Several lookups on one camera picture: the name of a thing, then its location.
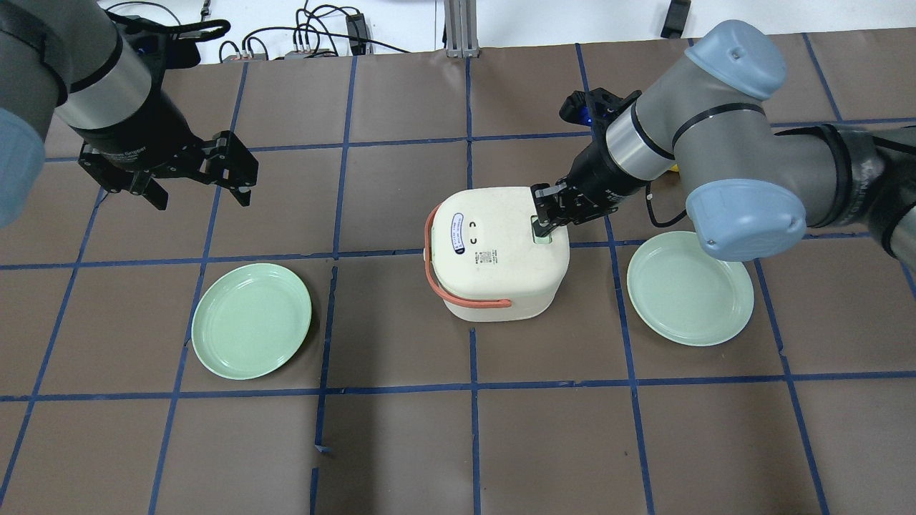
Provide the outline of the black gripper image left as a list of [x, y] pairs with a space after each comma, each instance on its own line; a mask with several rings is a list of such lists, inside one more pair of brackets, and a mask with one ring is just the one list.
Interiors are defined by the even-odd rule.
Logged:
[[188, 129], [150, 132], [79, 129], [77, 134], [83, 140], [79, 166], [108, 193], [128, 192], [164, 211], [169, 193], [153, 175], [189, 178], [202, 185], [229, 190], [239, 205], [250, 206], [259, 163], [232, 131], [220, 131], [204, 144]]

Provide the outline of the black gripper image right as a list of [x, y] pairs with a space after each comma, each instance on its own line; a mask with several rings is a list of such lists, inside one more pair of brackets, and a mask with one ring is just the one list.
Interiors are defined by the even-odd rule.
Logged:
[[591, 143], [554, 185], [530, 186], [537, 216], [531, 222], [533, 234], [549, 237], [560, 226], [609, 215], [646, 185], [647, 180], [635, 178], [615, 163], [605, 143]]

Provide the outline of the grey robot arm image right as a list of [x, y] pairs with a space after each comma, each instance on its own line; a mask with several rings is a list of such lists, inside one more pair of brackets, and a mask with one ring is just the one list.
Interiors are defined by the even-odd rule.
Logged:
[[573, 92], [560, 117], [589, 127], [592, 140], [555, 185], [531, 187], [534, 235], [612, 214], [677, 166], [699, 245], [717, 260], [758, 260], [810, 228], [863, 224], [913, 268], [914, 127], [774, 133], [762, 104], [786, 77], [768, 36], [727, 20], [647, 91]]

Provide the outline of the grey robot arm image left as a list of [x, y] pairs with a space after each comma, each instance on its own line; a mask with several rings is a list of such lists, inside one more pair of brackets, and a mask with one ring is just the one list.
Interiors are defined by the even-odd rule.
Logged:
[[82, 138], [79, 166], [106, 190], [164, 210], [161, 179], [227, 189], [249, 206], [258, 161], [231, 131], [197, 137], [163, 91], [168, 69], [231, 29], [216, 19], [165, 26], [94, 1], [2, 3], [2, 225], [25, 208], [46, 160], [53, 117]]

